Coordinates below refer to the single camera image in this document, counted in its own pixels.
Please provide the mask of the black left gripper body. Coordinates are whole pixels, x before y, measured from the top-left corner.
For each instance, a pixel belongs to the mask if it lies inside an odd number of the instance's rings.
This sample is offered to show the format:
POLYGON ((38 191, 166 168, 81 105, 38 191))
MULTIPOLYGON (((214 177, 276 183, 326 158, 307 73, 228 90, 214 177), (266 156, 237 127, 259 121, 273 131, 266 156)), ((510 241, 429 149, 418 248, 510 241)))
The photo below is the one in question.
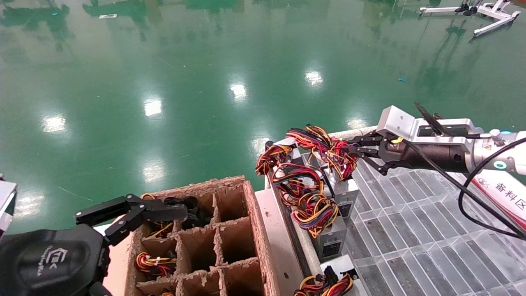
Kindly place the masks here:
POLYGON ((92 227, 37 230, 4 236, 0 248, 2 296, 108 296, 107 240, 92 227))

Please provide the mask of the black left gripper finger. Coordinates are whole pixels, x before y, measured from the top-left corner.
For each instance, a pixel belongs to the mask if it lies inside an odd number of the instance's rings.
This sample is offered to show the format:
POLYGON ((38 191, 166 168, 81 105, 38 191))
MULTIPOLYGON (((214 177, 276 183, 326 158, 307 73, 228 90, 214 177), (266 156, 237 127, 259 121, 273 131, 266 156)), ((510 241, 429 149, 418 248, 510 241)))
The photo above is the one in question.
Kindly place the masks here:
POLYGON ((147 221, 184 220, 187 216, 188 209, 184 204, 166 205, 162 200, 144 200, 128 194, 79 211, 76 224, 96 226, 121 217, 118 225, 138 227, 147 221))
POLYGON ((109 245, 116 246, 148 221, 173 222, 187 216, 186 210, 131 210, 105 230, 105 239, 109 245))

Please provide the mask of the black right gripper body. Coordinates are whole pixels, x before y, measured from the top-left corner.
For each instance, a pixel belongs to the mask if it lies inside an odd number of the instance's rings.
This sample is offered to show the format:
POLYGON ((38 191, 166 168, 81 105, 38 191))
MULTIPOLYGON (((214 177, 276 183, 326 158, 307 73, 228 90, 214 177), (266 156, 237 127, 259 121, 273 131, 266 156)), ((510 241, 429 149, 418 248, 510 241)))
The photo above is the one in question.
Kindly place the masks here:
POLYGON ((413 143, 413 146, 417 150, 404 141, 392 143, 383 139, 380 141, 380 159, 392 168, 403 167, 412 170, 435 170, 425 157, 446 172, 468 173, 469 168, 474 168, 473 141, 451 145, 413 143))

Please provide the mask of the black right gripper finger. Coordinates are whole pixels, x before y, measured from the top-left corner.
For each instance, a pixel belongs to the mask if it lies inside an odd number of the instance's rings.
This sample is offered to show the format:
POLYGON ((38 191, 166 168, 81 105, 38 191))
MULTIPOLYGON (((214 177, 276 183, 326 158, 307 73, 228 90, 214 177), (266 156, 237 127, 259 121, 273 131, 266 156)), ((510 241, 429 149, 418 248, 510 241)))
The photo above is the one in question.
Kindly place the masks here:
POLYGON ((372 170, 387 176, 389 170, 397 168, 397 161, 384 161, 380 158, 378 152, 347 152, 349 156, 363 160, 372 170))
POLYGON ((384 136, 379 134, 366 134, 344 140, 342 150, 368 150, 368 147, 378 147, 383 142, 384 136))

